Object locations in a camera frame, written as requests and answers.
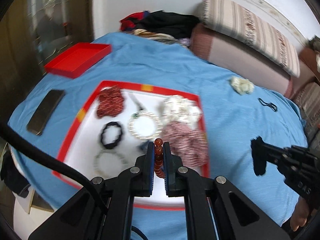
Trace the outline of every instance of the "scrunchie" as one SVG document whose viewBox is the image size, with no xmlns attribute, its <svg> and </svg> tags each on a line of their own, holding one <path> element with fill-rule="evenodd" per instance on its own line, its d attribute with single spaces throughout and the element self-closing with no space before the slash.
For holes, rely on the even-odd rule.
<svg viewBox="0 0 320 240">
<path fill-rule="evenodd" d="M 100 91 L 99 102 L 100 104 L 97 109 L 98 118 L 104 116 L 116 117 L 124 109 L 124 98 L 118 86 Z"/>
<path fill-rule="evenodd" d="M 172 121 L 162 131 L 162 140 L 169 142 L 170 149 L 189 167 L 203 166 L 208 162 L 208 143 L 204 133 L 186 124 Z"/>
<path fill-rule="evenodd" d="M 163 124 L 180 121 L 195 127 L 201 117 L 201 110 L 194 106 L 193 102 L 180 95 L 173 95 L 166 98 L 161 105 Z"/>
</svg>

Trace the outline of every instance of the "metal screw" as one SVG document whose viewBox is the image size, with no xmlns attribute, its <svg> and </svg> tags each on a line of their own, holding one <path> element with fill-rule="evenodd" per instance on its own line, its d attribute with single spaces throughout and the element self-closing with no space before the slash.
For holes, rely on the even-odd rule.
<svg viewBox="0 0 320 240">
<path fill-rule="evenodd" d="M 103 181 L 103 179 L 101 177 L 94 177 L 92 179 L 93 184 L 100 184 L 102 181 Z"/>
<path fill-rule="evenodd" d="M 132 168 L 130 169 L 130 172 L 131 172 L 131 173 L 134 173 L 134 174 L 139 173 L 139 171 L 140 171 L 139 167 L 132 167 Z"/>
<path fill-rule="evenodd" d="M 182 167 L 179 167 L 179 168 L 178 168 L 178 171 L 179 171 L 180 173 L 187 173 L 187 172 L 188 172 L 188 168 L 182 166 Z"/>
<path fill-rule="evenodd" d="M 216 178 L 216 181 L 220 184 L 225 184 L 225 182 L 227 181 L 227 179 L 223 176 L 219 176 Z"/>
</svg>

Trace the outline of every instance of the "bed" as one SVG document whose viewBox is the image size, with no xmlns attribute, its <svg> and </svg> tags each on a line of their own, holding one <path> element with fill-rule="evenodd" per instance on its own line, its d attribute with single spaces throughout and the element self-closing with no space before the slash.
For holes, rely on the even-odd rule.
<svg viewBox="0 0 320 240">
<path fill-rule="evenodd" d="M 225 176 L 279 225 L 291 216 L 298 195 L 283 183 L 283 176 L 273 165 L 269 165 L 265 176 L 255 176 L 250 140 L 262 136 L 265 142 L 278 147 L 292 144 L 306 147 L 303 120 L 292 101 L 259 86 L 255 86 L 252 94 L 241 96 L 229 85 L 229 79 L 239 75 L 200 59 L 178 44 L 165 45 L 125 33 L 109 33 L 94 42 L 112 44 L 113 52 L 77 79 L 47 74 L 13 112 L 9 125 L 15 131 L 56 157 L 77 112 L 102 80 L 147 83 L 194 93 L 200 96 L 203 105 L 211 177 Z M 50 89 L 64 89 L 66 96 L 43 135 L 37 137 L 25 127 Z M 274 103 L 278 111 L 262 106 L 258 98 Z M 76 192 L 50 170 L 18 152 L 14 154 L 29 182 L 54 208 Z M 156 232 L 153 223 L 157 223 Z M 135 208 L 132 224 L 149 239 L 173 235 L 175 239 L 186 239 L 184 211 Z"/>
</svg>

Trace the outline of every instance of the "pink scrunchie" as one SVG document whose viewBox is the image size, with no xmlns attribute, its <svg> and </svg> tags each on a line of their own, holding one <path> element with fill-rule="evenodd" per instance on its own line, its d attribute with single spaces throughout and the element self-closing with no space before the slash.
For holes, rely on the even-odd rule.
<svg viewBox="0 0 320 240">
<path fill-rule="evenodd" d="M 186 124 L 172 121 L 162 131 L 162 140 L 170 143 L 170 149 L 182 159 L 184 166 L 199 167 L 208 162 L 208 143 L 204 133 Z"/>
</svg>

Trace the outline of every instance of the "red beaded bracelet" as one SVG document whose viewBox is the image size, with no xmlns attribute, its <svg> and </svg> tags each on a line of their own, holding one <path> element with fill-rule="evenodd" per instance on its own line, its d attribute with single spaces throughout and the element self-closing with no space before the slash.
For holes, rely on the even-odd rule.
<svg viewBox="0 0 320 240">
<path fill-rule="evenodd" d="M 163 165 L 163 148 L 162 148 L 163 141 L 160 138 L 157 138 L 154 144 L 155 144 L 154 171 L 159 178 L 164 179 L 164 172 L 161 169 L 161 166 Z"/>
</svg>

